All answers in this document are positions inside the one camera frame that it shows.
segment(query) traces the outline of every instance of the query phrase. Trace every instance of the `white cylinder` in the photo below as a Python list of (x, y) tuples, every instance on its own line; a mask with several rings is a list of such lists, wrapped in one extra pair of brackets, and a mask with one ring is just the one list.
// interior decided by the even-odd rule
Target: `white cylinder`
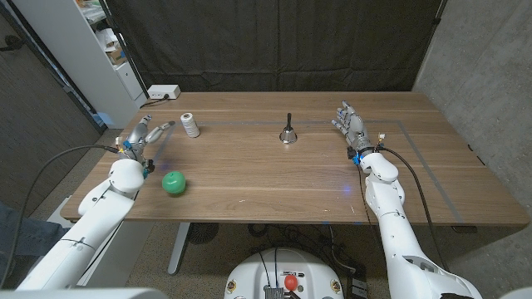
[(189, 137), (194, 138), (200, 135), (200, 129), (198, 128), (192, 113), (183, 114), (181, 116), (181, 123), (183, 123), (183, 127), (185, 128), (186, 134)]

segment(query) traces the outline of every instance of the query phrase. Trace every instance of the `green object on shelf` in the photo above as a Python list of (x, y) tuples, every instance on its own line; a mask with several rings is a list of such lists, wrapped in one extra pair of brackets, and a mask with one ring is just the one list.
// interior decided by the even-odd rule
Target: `green object on shelf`
[(185, 190), (185, 176), (178, 171), (172, 171), (163, 178), (163, 189), (170, 194), (180, 194)]

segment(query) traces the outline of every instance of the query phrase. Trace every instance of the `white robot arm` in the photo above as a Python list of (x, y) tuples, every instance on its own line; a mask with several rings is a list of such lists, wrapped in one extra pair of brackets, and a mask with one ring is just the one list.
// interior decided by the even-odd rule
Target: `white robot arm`
[(475, 298), (480, 293), (466, 279), (443, 270), (421, 250), (402, 205), (405, 192), (397, 168), (373, 150), (362, 119), (345, 101), (332, 123), (356, 152), (353, 161), (366, 177), (366, 201), (377, 216), (393, 299)]
[(156, 142), (174, 121), (148, 134), (149, 115), (142, 118), (124, 142), (109, 177), (81, 201), (82, 216), (17, 288), (21, 290), (63, 289), (74, 287), (96, 250), (126, 217), (153, 161), (143, 156), (145, 145)]

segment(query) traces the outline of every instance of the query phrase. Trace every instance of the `black backdrop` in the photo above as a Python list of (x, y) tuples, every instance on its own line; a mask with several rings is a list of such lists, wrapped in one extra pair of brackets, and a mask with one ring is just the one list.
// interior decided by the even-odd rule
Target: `black backdrop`
[(147, 86), (409, 91), (440, 0), (107, 3)]

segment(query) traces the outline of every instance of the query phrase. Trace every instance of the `robot finger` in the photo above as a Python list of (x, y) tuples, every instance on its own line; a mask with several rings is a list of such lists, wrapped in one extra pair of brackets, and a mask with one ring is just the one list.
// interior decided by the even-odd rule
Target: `robot finger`
[(344, 135), (347, 134), (347, 129), (342, 124), (340, 124), (339, 122), (337, 122), (335, 120), (333, 120), (331, 122), (332, 122), (332, 124), (335, 127), (337, 127), (340, 130), (340, 132), (342, 132), (342, 134), (344, 134)]

